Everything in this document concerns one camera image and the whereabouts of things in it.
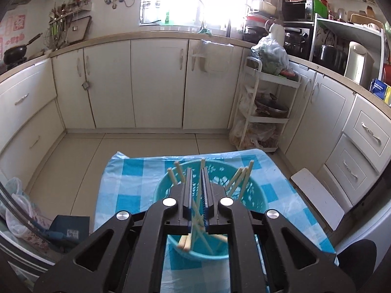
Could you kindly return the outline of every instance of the cooking pot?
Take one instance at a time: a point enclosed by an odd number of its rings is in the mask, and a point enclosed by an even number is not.
[[[257,106],[257,114],[260,117],[271,118],[286,118],[288,116],[289,108],[276,102],[277,97],[270,94],[271,99],[263,96],[255,98],[255,105]]]
[[[42,35],[42,33],[39,33],[38,35],[34,36],[25,45],[14,46],[14,47],[7,49],[4,52],[4,58],[3,58],[4,64],[10,65],[14,62],[22,60],[23,56],[26,55],[27,45],[30,45],[32,42],[37,40],[41,35]]]

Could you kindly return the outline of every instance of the floor tile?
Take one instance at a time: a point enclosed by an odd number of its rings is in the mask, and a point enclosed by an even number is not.
[[[105,139],[195,139],[194,134],[182,133],[106,133]]]
[[[30,198],[46,218],[69,215],[77,191],[101,139],[64,138],[54,150],[32,190]]]
[[[228,139],[228,133],[216,133],[216,134],[208,134],[208,133],[197,133],[195,135],[196,139]]]
[[[272,159],[272,161],[277,165],[277,167],[280,169],[280,171],[282,172],[282,174],[284,174],[284,176],[287,178],[287,179],[290,179],[291,176],[292,176],[292,173],[291,171],[288,169],[287,165],[284,163],[283,159],[276,153],[267,153],[268,157],[270,157]]]
[[[236,151],[228,139],[198,139],[197,144],[200,154]]]
[[[103,139],[104,133],[67,133],[65,138],[73,139]]]
[[[88,167],[72,209],[72,215],[91,217],[90,232],[93,230],[100,178],[107,162],[117,151],[129,157],[198,154],[195,139],[103,139]]]

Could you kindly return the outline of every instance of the frying pan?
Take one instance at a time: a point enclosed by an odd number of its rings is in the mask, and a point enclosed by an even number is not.
[[[14,62],[17,62],[18,60],[23,59],[23,56],[26,55],[27,45],[30,45],[32,42],[37,40],[41,35],[42,35],[42,33],[39,33],[38,35],[34,36],[25,45],[14,46],[14,47],[7,49],[4,52],[4,58],[3,58],[4,64],[9,65]]]

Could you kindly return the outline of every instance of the countertop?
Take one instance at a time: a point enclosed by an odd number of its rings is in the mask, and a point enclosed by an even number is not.
[[[10,69],[9,71],[6,71],[5,73],[0,75],[0,83],[5,81],[7,78],[11,77],[12,75],[15,75],[16,73],[22,71],[23,69],[26,69],[30,66],[33,66],[36,63],[39,63],[47,58],[49,58],[49,55],[42,55],[40,57],[29,60],[23,64],[20,64],[19,66],[16,66],[16,67]]]
[[[80,42],[65,48],[62,48],[61,50],[57,50],[52,52],[49,55],[40,56],[38,58],[29,60],[28,62],[25,62],[10,71],[5,72],[4,74],[0,75],[0,82],[4,81],[5,79],[9,78],[10,76],[16,74],[17,72],[30,67],[48,57],[55,57],[61,54],[64,54],[66,52],[71,52],[73,50],[78,50],[80,48],[103,44],[103,43],[110,43],[110,42],[117,42],[117,41],[126,41],[126,40],[132,40],[132,39],[162,39],[162,38],[168,38],[168,39],[194,39],[194,40],[201,40],[206,39],[208,41],[222,43],[222,44],[232,44],[235,46],[240,46],[243,48],[251,48],[254,46],[253,43],[241,41],[238,39],[232,39],[227,38],[224,36],[217,36],[212,35],[211,37],[206,34],[198,34],[198,33],[189,33],[189,32],[177,32],[177,31],[144,31],[144,32],[132,32],[132,33],[123,33],[123,34],[116,34],[116,35],[109,35],[109,36],[103,36],[98,37],[95,39],[91,39],[88,41]],[[380,98],[376,97],[372,93],[370,93],[365,88],[361,87],[359,84],[353,82],[351,79],[348,79],[347,77],[344,77],[340,74],[337,74],[336,72],[333,72],[327,68],[324,68],[322,66],[319,66],[318,64],[309,62],[307,60],[289,56],[289,59],[295,63],[302,64],[304,66],[307,66],[315,71],[320,72],[321,74],[325,74],[341,84],[347,86],[348,88],[352,89],[362,97],[364,97],[366,100],[371,102],[374,106],[376,106],[380,111],[382,111],[389,119],[391,119],[391,108],[385,104]]]
[[[70,52],[78,50],[79,48],[117,42],[117,41],[126,41],[132,39],[192,39],[192,40],[201,40],[206,39],[208,41],[222,43],[222,44],[231,44],[234,46],[241,46],[245,48],[251,48],[255,44],[250,42],[241,41],[238,39],[232,39],[224,36],[212,35],[211,37],[207,34],[198,34],[190,32],[177,32],[177,31],[144,31],[144,32],[131,32],[131,33],[122,33],[115,35],[108,35],[97,37],[88,41],[80,42],[68,47],[61,48],[60,50],[54,51],[50,54],[50,57],[61,55],[65,52]]]

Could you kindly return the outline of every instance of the teal basket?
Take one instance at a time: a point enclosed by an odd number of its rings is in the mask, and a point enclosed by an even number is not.
[[[191,168],[193,170],[193,198],[196,199],[197,188],[198,188],[198,180],[199,180],[199,172],[201,166],[201,160],[189,161],[181,164],[184,174],[186,174],[187,168]],[[237,168],[229,165],[222,161],[217,160],[206,160],[205,166],[208,168],[208,175],[211,182],[226,186],[234,174],[237,172]],[[176,169],[173,168],[175,173],[175,177],[177,181],[180,182],[180,178]],[[170,189],[172,186],[172,182],[170,177],[166,173],[166,175],[162,178],[158,187],[155,190],[154,194],[154,202],[164,199],[168,197],[170,193]],[[242,184],[239,184],[236,191],[232,195],[233,199],[237,199],[240,193],[240,189]],[[263,193],[262,189],[258,186],[258,184],[251,179],[247,183],[246,191],[244,192],[242,203],[246,206],[247,209],[257,211],[257,212],[265,212],[267,209],[267,200],[266,196]],[[200,214],[202,215],[203,207],[200,205]],[[193,250],[189,252],[185,252],[181,249],[177,248],[178,241],[181,236],[172,236],[169,235],[168,241],[174,247],[174,249],[183,257],[190,260],[224,260],[228,259],[228,246],[226,243],[217,240],[216,238],[204,234],[209,246],[212,248],[214,255],[211,255],[210,252],[205,247],[204,243],[200,238],[198,238],[193,246]]]

